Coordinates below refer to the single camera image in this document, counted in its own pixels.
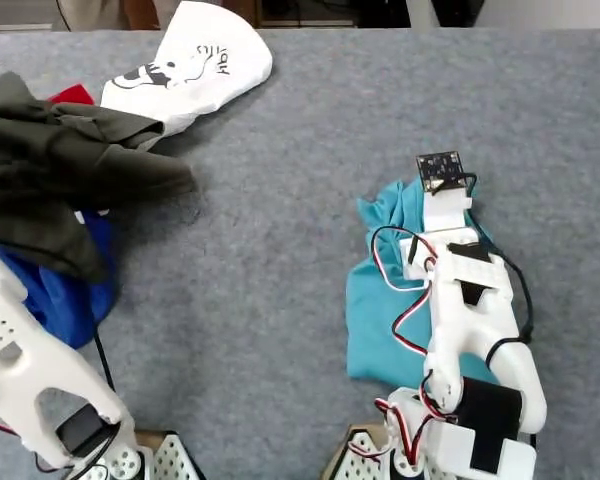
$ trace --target teal cloth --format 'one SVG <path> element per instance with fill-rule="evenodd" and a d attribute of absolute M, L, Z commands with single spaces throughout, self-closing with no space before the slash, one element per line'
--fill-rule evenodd
<path fill-rule="evenodd" d="M 369 229 L 367 247 L 370 247 L 373 232 L 384 225 L 422 232 L 422 203 L 420 181 L 408 186 L 394 182 L 385 187 L 374 202 L 358 199 L 358 213 Z M 384 230 L 376 239 L 389 279 L 394 285 L 405 288 L 422 284 L 420 280 L 403 277 L 398 240 L 407 237 L 397 231 Z M 346 287 L 347 373 L 351 377 L 376 379 L 393 386 L 418 387 L 423 378 L 424 358 L 402 346 L 391 333 L 391 325 L 421 294 L 418 291 L 396 292 L 389 288 L 371 253 L 351 270 Z M 431 338 L 428 304 L 402 325 L 400 333 L 427 347 Z M 460 368 L 463 375 L 496 383 L 493 374 L 475 355 L 462 354 Z"/>

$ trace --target circuit board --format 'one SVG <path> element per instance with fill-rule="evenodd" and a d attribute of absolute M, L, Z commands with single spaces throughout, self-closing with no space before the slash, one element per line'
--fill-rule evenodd
<path fill-rule="evenodd" d="M 420 180 L 425 192 L 436 190 L 446 180 L 442 189 L 465 186 L 462 162 L 458 152 L 430 153 L 416 157 Z"/>

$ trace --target clothing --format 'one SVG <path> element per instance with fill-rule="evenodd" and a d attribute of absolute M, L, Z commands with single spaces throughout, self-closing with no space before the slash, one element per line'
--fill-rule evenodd
<path fill-rule="evenodd" d="M 186 165 L 133 150 L 162 131 L 137 115 L 36 100 L 17 75 L 0 76 L 0 245 L 36 265 L 106 281 L 106 262 L 74 210 L 192 190 Z"/>
<path fill-rule="evenodd" d="M 371 236 L 383 225 L 395 225 L 422 232 L 423 192 L 419 180 L 405 186 L 395 182 L 385 187 L 374 202 L 358 200 L 358 213 Z M 378 234 L 376 245 L 391 282 L 398 287 L 416 287 L 421 280 L 405 280 L 398 239 L 399 232 L 385 230 Z M 384 282 L 371 255 L 347 277 L 346 322 L 349 331 L 347 372 L 354 378 L 373 378 L 392 386 L 417 388 L 423 377 L 424 358 L 407 350 L 393 336 L 394 320 L 412 305 L 422 292 L 396 292 Z M 431 338 L 431 315 L 428 304 L 417 310 L 400 329 L 400 333 L 425 348 Z M 497 383 L 484 362 L 475 355 L 460 359 L 463 375 Z"/>
<path fill-rule="evenodd" d="M 49 101 L 94 103 L 82 85 L 67 88 Z M 107 316 L 116 298 L 111 225 L 106 217 L 96 212 L 81 212 L 79 217 L 107 264 L 109 275 L 102 283 L 90 284 L 40 267 L 0 247 L 0 259 L 27 289 L 25 307 L 45 330 L 73 348 L 80 348 L 91 340 L 96 325 Z"/>
<path fill-rule="evenodd" d="M 264 82 L 273 57 L 243 18 L 222 7 L 182 2 L 153 60 L 105 84 L 101 105 L 154 118 L 164 135 Z"/>

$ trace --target white robotic arm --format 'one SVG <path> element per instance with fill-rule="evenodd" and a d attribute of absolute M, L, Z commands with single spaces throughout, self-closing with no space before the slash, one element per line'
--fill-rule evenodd
<path fill-rule="evenodd" d="M 433 246 L 437 257 L 435 268 L 427 272 L 425 261 L 430 255 L 427 248 L 419 239 L 402 240 L 403 267 L 407 278 L 431 282 L 432 336 L 424 374 L 429 377 L 431 397 L 440 411 L 452 414 L 457 423 L 432 425 L 423 449 L 437 457 L 433 461 L 440 469 L 463 478 L 530 479 L 535 449 L 510 438 L 509 431 L 509 438 L 496 438 L 502 442 L 502 451 L 496 452 L 499 458 L 492 459 L 491 471 L 484 471 L 475 467 L 481 463 L 475 457 L 480 454 L 476 452 L 480 448 L 476 439 L 483 426 L 476 425 L 475 415 L 466 420 L 468 425 L 462 425 L 463 418 L 471 417 L 471 413 L 466 413 L 471 410 L 470 404 L 481 401 L 485 402 L 482 405 L 486 409 L 485 419 L 491 413 L 496 423 L 498 420 L 506 423 L 498 414 L 519 415 L 511 419 L 512 424 L 515 421 L 516 437 L 517 433 L 539 432 L 546 419 L 546 400 L 531 351 L 522 341 L 514 340 L 520 334 L 511 306 L 513 289 L 505 262 L 485 248 L 477 232 L 466 225 L 465 210 L 471 206 L 471 198 L 458 154 L 424 155 L 417 161 L 424 187 L 425 227 L 418 236 Z M 445 181 L 446 188 L 440 188 Z M 465 352 L 489 360 L 488 366 L 500 387 L 464 378 L 459 357 Z M 516 403 L 516 396 L 520 402 L 517 414 L 511 406 Z M 509 406 L 513 412 L 505 411 Z M 493 425 L 485 429 L 494 434 Z"/>
<path fill-rule="evenodd" d="M 133 418 L 120 398 L 78 352 L 42 328 L 22 304 L 26 297 L 0 260 L 0 418 L 25 448 L 67 469 L 67 479 L 203 478 L 177 435 L 158 437 L 156 449 L 137 444 Z M 39 405 L 49 388 L 87 402 L 55 430 Z"/>
<path fill-rule="evenodd" d="M 467 179 L 475 184 L 476 176 L 463 171 L 457 152 L 416 160 L 424 190 L 424 232 L 401 240 L 400 252 L 405 278 L 425 285 L 392 328 L 396 341 L 425 357 L 425 380 L 419 390 L 399 388 L 387 401 L 376 400 L 385 415 L 384 447 L 375 445 L 370 434 L 356 433 L 328 478 L 347 480 L 353 472 L 361 480 L 531 480 L 536 451 L 520 434 L 542 429 L 547 405 L 516 324 L 503 256 L 494 253 L 500 251 L 485 242 L 479 227 L 465 220 L 473 187 Z M 425 349 L 398 329 L 427 298 L 431 340 Z M 483 359 L 498 384 L 463 377 L 463 353 Z M 378 468 L 360 476 L 367 459 Z"/>

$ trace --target blue cloth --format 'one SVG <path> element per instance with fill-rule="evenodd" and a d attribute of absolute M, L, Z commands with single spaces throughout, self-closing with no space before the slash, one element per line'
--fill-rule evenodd
<path fill-rule="evenodd" d="M 93 338 L 94 321 L 100 323 L 107 316 L 116 297 L 109 220 L 95 212 L 82 215 L 111 272 L 105 283 L 90 285 L 39 267 L 0 247 L 0 258 L 27 288 L 27 309 L 49 333 L 73 348 Z"/>
<path fill-rule="evenodd" d="M 395 182 L 385 187 L 375 202 L 358 200 L 358 213 L 367 226 L 367 247 L 373 232 L 384 225 L 423 231 L 423 192 L 420 181 L 405 186 Z M 398 240 L 400 232 L 384 230 L 376 247 L 387 275 L 398 287 L 415 287 L 422 281 L 405 280 Z M 407 350 L 391 332 L 394 320 L 422 292 L 396 292 L 384 282 L 371 254 L 351 270 L 346 287 L 346 321 L 349 331 L 347 372 L 354 378 L 372 378 L 393 386 L 417 388 L 423 378 L 422 356 Z M 429 308 L 421 308 L 401 327 L 400 333 L 425 348 L 431 338 Z M 496 383 L 484 362 L 472 354 L 460 357 L 463 375 Z"/>

